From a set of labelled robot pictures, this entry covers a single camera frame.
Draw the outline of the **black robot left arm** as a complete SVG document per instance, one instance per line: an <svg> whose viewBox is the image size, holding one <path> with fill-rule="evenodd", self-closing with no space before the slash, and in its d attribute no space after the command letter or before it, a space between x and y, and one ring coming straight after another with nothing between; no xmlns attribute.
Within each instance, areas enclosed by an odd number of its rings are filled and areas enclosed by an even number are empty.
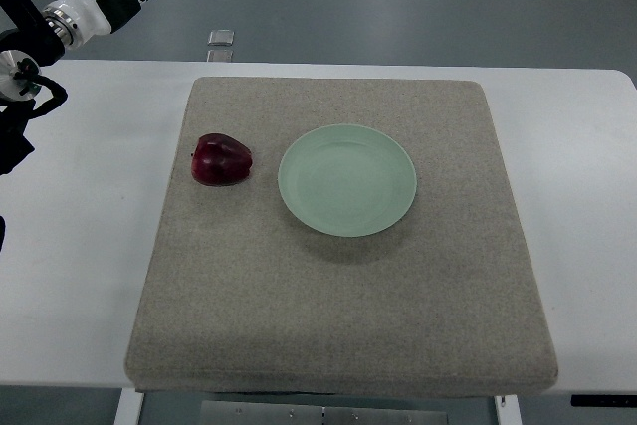
<svg viewBox="0 0 637 425"><path fill-rule="evenodd" d="M68 98L41 69L58 61L65 48L31 0L1 0L15 27L1 34L1 173L7 175L35 147L25 137L29 121Z"/></svg>

